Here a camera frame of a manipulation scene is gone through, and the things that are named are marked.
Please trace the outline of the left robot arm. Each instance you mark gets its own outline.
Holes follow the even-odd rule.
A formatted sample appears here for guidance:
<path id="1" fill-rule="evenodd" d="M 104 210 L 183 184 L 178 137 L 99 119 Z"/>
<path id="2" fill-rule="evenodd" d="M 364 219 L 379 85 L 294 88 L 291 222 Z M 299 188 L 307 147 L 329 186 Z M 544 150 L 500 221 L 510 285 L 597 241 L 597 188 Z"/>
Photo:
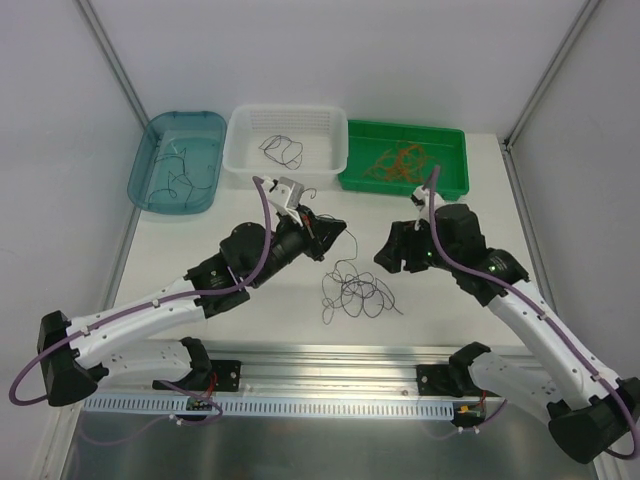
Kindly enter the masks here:
<path id="1" fill-rule="evenodd" d="M 52 407 L 81 401 L 118 377 L 145 378 L 155 387 L 199 389 L 210 377 L 205 347 L 185 337 L 169 348 L 146 349 L 147 338 L 182 324 L 202 322 L 238 307 L 300 255 L 323 260 L 347 224 L 301 207 L 276 228 L 246 222 L 219 251 L 138 303 L 84 317 L 61 311 L 40 322 L 37 362 L 45 400 Z"/>

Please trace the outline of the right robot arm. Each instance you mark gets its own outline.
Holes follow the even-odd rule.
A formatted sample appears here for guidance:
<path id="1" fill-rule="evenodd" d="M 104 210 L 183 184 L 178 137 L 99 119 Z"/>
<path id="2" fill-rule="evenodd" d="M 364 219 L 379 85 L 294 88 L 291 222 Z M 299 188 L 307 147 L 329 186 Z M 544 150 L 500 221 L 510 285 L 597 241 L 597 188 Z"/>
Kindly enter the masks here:
<path id="1" fill-rule="evenodd" d="M 374 261 L 387 272 L 440 269 L 506 324 L 543 367 L 523 370 L 470 343 L 450 356 L 435 390 L 462 397 L 484 390 L 545 424 L 571 459 L 587 464 L 625 435 L 639 441 L 639 380 L 622 378 L 585 347 L 548 306 L 509 252 L 487 246 L 465 204 L 416 199 L 415 220 L 395 221 Z"/>

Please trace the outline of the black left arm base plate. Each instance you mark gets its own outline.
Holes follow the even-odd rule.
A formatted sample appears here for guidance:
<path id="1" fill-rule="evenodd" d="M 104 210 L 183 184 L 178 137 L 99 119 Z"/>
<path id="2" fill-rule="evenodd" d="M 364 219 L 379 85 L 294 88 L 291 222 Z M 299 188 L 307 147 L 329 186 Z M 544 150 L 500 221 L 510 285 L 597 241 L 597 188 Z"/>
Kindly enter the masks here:
<path id="1" fill-rule="evenodd" d="M 239 391 L 242 362 L 212 359 L 211 371 L 205 376 L 203 389 L 207 393 Z"/>

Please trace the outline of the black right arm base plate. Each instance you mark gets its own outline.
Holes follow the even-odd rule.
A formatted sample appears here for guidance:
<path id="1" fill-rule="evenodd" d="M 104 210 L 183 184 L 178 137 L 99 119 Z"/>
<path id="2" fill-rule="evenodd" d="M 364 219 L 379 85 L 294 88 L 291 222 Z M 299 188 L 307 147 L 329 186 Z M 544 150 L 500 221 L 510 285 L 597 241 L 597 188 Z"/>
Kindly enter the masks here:
<path id="1" fill-rule="evenodd" d="M 416 370 L 416 384 L 419 396 L 455 397 L 457 386 L 452 381 L 446 364 L 419 364 Z"/>

